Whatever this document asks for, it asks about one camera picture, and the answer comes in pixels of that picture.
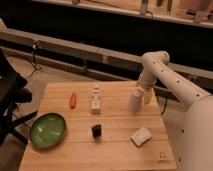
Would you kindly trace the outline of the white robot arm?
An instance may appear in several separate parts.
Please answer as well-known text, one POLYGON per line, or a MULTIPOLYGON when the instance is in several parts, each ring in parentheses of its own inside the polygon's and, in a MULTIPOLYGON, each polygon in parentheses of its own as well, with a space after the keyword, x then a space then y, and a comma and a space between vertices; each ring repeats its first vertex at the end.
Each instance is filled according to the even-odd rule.
POLYGON ((186 107, 180 171, 213 171, 213 95, 168 67, 166 51, 142 55, 138 84, 151 89, 160 80, 186 107))

